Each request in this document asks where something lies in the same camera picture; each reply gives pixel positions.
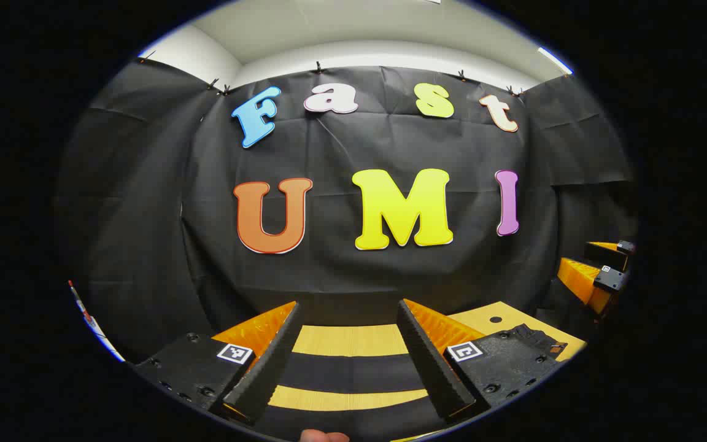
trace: letter f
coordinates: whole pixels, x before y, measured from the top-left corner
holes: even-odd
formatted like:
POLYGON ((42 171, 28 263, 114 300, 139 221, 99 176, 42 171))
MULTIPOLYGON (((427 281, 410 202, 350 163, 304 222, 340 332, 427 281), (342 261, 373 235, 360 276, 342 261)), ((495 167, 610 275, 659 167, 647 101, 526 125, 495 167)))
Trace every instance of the letter f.
POLYGON ((244 104, 233 111, 231 117, 239 119, 239 124, 242 125, 242 130, 244 131, 243 148, 250 147, 274 130, 274 123, 271 121, 266 123, 263 120, 263 116, 274 117, 277 115, 277 104, 274 104, 274 101, 270 100, 270 98, 275 98, 280 93, 279 87, 269 87, 269 89, 245 101, 244 104), (261 101, 263 103, 261 107, 258 107, 258 103, 261 101))

